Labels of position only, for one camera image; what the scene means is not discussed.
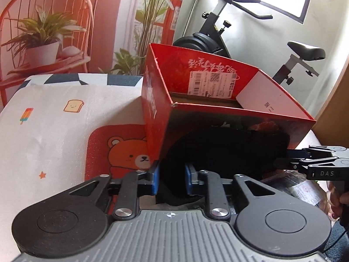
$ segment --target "adjustment knob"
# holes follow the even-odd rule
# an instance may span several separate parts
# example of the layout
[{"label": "adjustment knob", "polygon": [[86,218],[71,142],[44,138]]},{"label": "adjustment knob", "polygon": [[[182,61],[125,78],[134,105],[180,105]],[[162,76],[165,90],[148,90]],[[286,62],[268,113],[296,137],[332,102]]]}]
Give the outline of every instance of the adjustment knob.
[{"label": "adjustment knob", "polygon": [[203,12],[203,14],[201,15],[204,19],[207,19],[209,13],[208,12]]},{"label": "adjustment knob", "polygon": [[290,85],[293,81],[294,81],[294,78],[289,77],[289,78],[287,78],[286,83],[287,83],[288,85]]},{"label": "adjustment knob", "polygon": [[223,25],[224,25],[226,28],[230,28],[230,27],[231,27],[231,23],[228,22],[228,21],[224,21],[224,22],[223,22]]}]

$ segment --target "black cloth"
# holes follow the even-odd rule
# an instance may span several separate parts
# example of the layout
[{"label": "black cloth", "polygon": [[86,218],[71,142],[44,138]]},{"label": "black cloth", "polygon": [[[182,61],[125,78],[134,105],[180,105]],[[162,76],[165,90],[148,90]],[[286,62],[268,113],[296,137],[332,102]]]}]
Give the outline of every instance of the black cloth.
[{"label": "black cloth", "polygon": [[210,127],[188,133],[168,151],[160,167],[158,203],[178,206],[194,199],[186,194],[185,163],[197,171],[205,169],[221,178],[244,174],[257,180],[274,171],[273,161],[285,157],[289,136],[280,132],[266,135],[227,127]]}]

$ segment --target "exercise bike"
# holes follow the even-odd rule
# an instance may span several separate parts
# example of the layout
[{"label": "exercise bike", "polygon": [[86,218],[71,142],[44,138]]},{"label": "exercise bike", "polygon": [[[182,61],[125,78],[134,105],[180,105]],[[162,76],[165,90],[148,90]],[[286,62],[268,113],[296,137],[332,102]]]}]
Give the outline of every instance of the exercise bike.
[{"label": "exercise bike", "polygon": [[[223,11],[224,7],[227,4],[231,4],[247,14],[251,15],[256,19],[267,20],[273,19],[272,15],[260,16],[249,9],[243,7],[238,3],[260,3],[261,0],[218,0],[218,4],[214,8],[211,13],[204,12],[202,17],[205,19],[204,24],[202,25],[199,32],[194,33],[192,36],[185,36],[188,26],[190,24],[194,9],[198,0],[194,1],[193,7],[189,14],[188,21],[185,25],[183,36],[177,39],[173,45],[199,50],[207,53],[216,54],[222,57],[231,58],[228,49],[222,39],[222,33],[226,28],[229,28],[231,24],[228,21],[223,22],[223,28],[220,30],[217,29],[215,23],[217,22],[220,13]],[[307,44],[299,43],[296,41],[289,41],[287,45],[299,56],[295,56],[291,54],[289,60],[286,64],[282,65],[282,67],[278,70],[278,72],[273,76],[273,80],[278,84],[281,84],[284,80],[286,83],[290,85],[294,78],[290,77],[289,74],[291,70],[296,66],[296,64],[302,65],[306,70],[306,73],[309,76],[319,76],[319,74],[312,68],[310,65],[305,63],[304,61],[315,61],[321,60],[326,57],[325,51],[320,47],[310,46]]]}]

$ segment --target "barcode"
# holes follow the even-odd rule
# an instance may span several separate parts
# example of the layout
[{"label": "barcode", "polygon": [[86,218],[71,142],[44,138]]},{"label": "barcode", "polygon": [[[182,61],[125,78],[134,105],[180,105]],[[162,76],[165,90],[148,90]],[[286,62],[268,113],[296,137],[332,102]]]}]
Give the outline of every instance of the barcode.
[{"label": "barcode", "polygon": [[193,95],[198,95],[201,85],[201,75],[202,73],[197,73],[194,80]]},{"label": "barcode", "polygon": [[219,73],[211,73],[211,82],[219,82]]}]

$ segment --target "orange star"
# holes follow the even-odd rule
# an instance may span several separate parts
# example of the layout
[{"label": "orange star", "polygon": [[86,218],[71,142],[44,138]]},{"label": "orange star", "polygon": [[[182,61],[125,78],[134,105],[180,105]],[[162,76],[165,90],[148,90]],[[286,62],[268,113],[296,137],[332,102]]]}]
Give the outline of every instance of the orange star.
[{"label": "orange star", "polygon": [[43,171],[39,174],[40,179],[43,179],[46,177],[46,173],[44,173]]}]

